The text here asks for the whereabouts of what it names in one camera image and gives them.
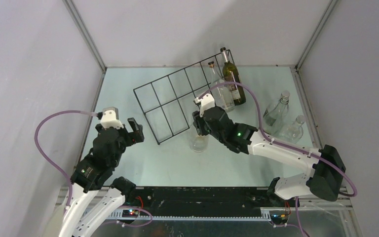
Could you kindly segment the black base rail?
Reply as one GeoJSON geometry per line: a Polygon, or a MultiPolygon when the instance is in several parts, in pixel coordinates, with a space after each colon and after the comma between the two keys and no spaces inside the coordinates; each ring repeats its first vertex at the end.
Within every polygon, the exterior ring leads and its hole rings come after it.
{"type": "Polygon", "coordinates": [[[136,187],[125,205],[142,207],[153,217],[249,218],[265,208],[295,207],[261,187],[136,187]]]}

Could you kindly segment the small circuit board right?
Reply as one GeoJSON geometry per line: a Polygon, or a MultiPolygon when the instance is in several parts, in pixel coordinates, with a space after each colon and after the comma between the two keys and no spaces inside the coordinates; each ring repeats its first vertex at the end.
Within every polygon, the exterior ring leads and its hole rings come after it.
{"type": "Polygon", "coordinates": [[[289,217],[289,215],[286,215],[286,214],[281,214],[281,215],[273,214],[271,216],[271,220],[272,221],[283,221],[283,220],[286,220],[288,217],[289,217]]]}

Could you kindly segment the clear bottle black cork stopper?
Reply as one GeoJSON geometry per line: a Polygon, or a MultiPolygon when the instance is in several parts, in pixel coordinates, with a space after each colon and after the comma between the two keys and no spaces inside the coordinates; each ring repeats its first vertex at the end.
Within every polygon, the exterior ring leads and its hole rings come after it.
{"type": "Polygon", "coordinates": [[[203,152],[207,149],[209,142],[208,136],[198,135],[196,130],[190,130],[189,147],[194,152],[203,152]]]}

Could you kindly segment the clear bottle silver cap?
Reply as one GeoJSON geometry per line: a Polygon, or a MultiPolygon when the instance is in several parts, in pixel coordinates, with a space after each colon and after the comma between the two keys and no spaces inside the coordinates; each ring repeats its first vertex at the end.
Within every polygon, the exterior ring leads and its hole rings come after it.
{"type": "Polygon", "coordinates": [[[298,115],[292,123],[287,123],[281,127],[277,137],[290,143],[297,143],[303,136],[304,123],[305,116],[298,115]]]}

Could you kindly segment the clear bottle brown stopper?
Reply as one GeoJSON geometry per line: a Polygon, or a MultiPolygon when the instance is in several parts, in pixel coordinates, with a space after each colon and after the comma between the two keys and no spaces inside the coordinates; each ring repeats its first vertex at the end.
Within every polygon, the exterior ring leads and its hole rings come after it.
{"type": "MultiPolygon", "coordinates": [[[[209,81],[211,83],[211,86],[215,86],[215,85],[225,82],[221,78],[217,68],[215,67],[214,61],[209,62],[208,66],[209,66],[209,81]]],[[[226,112],[231,112],[234,109],[235,105],[233,102],[233,97],[231,95],[231,92],[227,84],[221,85],[212,89],[211,94],[214,97],[215,104],[218,107],[221,107],[226,112]]]]}

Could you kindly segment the clear bottle dark label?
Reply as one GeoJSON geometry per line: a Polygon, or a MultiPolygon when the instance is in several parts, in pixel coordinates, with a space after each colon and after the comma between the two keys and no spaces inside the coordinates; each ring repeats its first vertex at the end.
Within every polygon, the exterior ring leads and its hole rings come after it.
{"type": "Polygon", "coordinates": [[[289,103],[289,97],[290,97],[290,92],[287,90],[284,90],[281,95],[280,95],[280,102],[284,104],[289,103]]]}

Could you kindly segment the small circuit board left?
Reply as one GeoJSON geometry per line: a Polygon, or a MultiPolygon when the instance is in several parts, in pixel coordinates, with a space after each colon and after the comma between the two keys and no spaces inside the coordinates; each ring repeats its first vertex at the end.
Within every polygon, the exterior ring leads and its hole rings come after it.
{"type": "Polygon", "coordinates": [[[140,212],[136,209],[124,209],[122,211],[122,218],[137,218],[139,217],[140,212]]]}

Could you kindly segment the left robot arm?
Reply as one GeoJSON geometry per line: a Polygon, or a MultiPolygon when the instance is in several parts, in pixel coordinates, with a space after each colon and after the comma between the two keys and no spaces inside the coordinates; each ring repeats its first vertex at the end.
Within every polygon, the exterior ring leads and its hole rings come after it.
{"type": "Polygon", "coordinates": [[[90,212],[83,215],[104,183],[113,175],[127,147],[144,141],[143,126],[134,118],[127,120],[132,128],[128,132],[120,121],[101,121],[96,125],[97,137],[85,158],[79,162],[71,176],[71,203],[63,217],[60,237],[91,235],[116,208],[132,205],[136,199],[136,185],[124,177],[114,179],[106,195],[90,212]]]}

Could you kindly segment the tall clear bottle black label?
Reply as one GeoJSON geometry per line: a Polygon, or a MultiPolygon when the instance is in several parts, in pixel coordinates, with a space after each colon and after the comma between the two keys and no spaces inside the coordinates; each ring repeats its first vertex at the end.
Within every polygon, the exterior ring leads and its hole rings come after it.
{"type": "Polygon", "coordinates": [[[279,130],[288,111],[289,97],[281,96],[276,103],[269,104],[263,114],[264,131],[272,135],[279,130]]]}

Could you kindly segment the small circuit board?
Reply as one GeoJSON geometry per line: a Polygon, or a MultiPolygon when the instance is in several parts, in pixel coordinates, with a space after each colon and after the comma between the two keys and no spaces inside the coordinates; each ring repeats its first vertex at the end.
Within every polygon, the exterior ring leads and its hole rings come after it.
{"type": "Polygon", "coordinates": [[[286,220],[288,217],[289,217],[289,215],[286,215],[286,214],[281,214],[281,215],[273,214],[271,216],[271,220],[272,221],[283,221],[283,220],[286,220]]]}
{"type": "Polygon", "coordinates": [[[140,212],[136,209],[124,209],[122,211],[122,218],[137,218],[139,217],[140,212]]]}

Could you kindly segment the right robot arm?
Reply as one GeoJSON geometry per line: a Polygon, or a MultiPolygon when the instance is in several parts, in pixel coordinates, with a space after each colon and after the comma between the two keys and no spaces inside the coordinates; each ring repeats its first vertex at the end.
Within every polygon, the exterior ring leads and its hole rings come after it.
{"type": "Polygon", "coordinates": [[[307,195],[336,201],[341,194],[346,167],[335,147],[308,149],[283,143],[264,136],[256,127],[234,123],[220,107],[203,113],[195,111],[192,117],[199,135],[214,137],[236,154],[266,157],[302,171],[299,175],[272,180],[267,193],[271,205],[281,206],[288,199],[307,195]]]}

